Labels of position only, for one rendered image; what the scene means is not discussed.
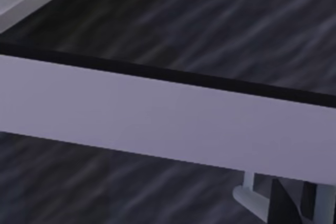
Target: dark water surface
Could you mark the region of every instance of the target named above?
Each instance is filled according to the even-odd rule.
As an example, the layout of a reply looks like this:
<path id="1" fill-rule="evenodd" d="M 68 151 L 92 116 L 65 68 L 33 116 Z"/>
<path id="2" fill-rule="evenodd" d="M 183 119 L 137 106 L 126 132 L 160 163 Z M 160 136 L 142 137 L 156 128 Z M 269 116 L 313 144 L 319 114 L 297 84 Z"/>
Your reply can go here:
<path id="1" fill-rule="evenodd" d="M 54 0 L 0 40 L 336 94 L 335 21 L 335 0 Z M 262 223 L 232 198 L 241 172 L 15 135 L 0 147 L 0 224 Z"/>

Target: rippled water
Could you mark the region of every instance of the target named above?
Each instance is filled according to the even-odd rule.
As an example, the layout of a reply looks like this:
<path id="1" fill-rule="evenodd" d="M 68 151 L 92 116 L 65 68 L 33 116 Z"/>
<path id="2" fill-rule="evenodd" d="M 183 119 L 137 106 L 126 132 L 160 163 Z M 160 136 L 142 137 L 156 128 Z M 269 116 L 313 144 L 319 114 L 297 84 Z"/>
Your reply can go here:
<path id="1" fill-rule="evenodd" d="M 336 94 L 334 3 L 54 0 L 0 39 Z M 0 160 L 1 224 L 261 223 L 232 198 L 237 171 L 14 135 Z"/>

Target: airplane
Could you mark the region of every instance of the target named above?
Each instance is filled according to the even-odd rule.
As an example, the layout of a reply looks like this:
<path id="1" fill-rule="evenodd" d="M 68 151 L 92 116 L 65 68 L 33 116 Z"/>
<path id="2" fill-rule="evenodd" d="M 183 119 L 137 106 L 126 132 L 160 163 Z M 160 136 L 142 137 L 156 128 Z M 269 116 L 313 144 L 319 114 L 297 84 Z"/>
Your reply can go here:
<path id="1" fill-rule="evenodd" d="M 0 33 L 50 1 L 0 0 Z M 336 223 L 335 97 L 4 42 L 0 87 L 3 132 L 242 170 L 233 197 L 263 222 Z M 119 140 L 92 142 L 104 135 Z M 306 181 L 300 207 L 278 179 L 256 193 L 256 173 Z"/>

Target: light purple surface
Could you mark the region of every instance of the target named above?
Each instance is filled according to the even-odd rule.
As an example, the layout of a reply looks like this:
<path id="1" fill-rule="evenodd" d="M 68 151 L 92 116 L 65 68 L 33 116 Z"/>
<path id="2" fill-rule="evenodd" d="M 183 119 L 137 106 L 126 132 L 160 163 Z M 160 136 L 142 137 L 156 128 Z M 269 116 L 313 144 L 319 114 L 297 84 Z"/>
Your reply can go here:
<path id="1" fill-rule="evenodd" d="M 336 111 L 0 56 L 0 130 L 336 184 Z"/>

